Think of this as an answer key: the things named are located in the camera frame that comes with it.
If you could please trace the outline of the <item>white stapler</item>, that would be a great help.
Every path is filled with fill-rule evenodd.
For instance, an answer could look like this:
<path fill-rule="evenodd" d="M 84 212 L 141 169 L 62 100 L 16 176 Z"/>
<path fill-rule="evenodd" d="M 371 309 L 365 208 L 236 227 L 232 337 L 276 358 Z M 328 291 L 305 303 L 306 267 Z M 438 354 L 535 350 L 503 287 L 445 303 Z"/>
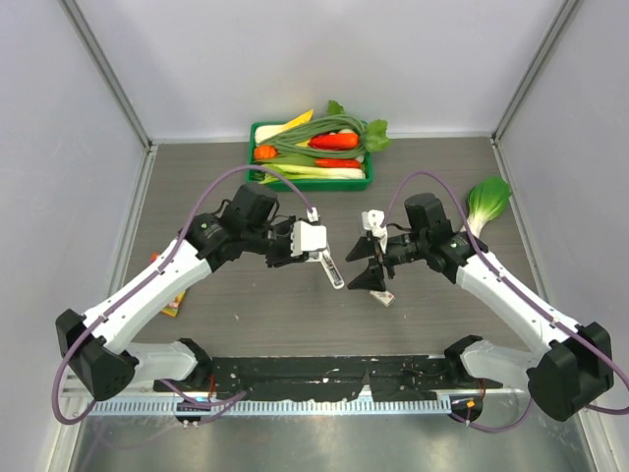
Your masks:
<path fill-rule="evenodd" d="M 335 290 L 340 290 L 345 286 L 344 278 L 331 257 L 331 253 L 328 249 L 318 252 L 310 252 L 308 262 L 319 263 L 322 266 L 329 282 Z"/>

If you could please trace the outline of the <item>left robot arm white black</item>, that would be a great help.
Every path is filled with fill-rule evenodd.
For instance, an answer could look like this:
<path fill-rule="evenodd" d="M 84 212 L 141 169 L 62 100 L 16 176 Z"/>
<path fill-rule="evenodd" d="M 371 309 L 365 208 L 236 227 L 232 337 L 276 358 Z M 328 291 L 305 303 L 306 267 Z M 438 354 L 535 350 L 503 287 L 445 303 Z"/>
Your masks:
<path fill-rule="evenodd" d="M 167 380 L 186 391 L 208 386 L 211 360 L 190 338 L 170 344 L 134 341 L 176 296 L 245 253 L 270 267 L 303 260 L 292 249 L 302 219 L 276 218 L 276 194 L 260 184 L 242 185 L 218 210 L 196 214 L 167 249 L 123 288 L 78 314 L 68 309 L 55 324 L 62 355 L 97 401 L 128 385 Z"/>

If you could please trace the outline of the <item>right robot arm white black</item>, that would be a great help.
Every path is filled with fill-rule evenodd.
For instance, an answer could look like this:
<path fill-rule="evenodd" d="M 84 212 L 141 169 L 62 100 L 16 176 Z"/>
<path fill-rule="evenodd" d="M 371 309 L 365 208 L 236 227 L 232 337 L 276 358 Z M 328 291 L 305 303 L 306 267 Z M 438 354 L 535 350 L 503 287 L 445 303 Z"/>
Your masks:
<path fill-rule="evenodd" d="M 524 389 L 556 421 L 569 419 L 612 388 L 610 336 L 600 324 L 580 324 L 542 300 L 474 235 L 454 231 L 434 194 L 412 196 L 404 207 L 410 227 L 396 236 L 388 234 L 382 211 L 363 212 L 364 233 L 346 259 L 365 259 L 368 265 L 349 289 L 366 290 L 389 305 L 394 297 L 386 282 L 395 268 L 424 261 L 481 300 L 527 347 L 495 346 L 469 335 L 445 352 L 452 357 L 443 365 L 449 384 L 464 388 L 487 379 Z"/>

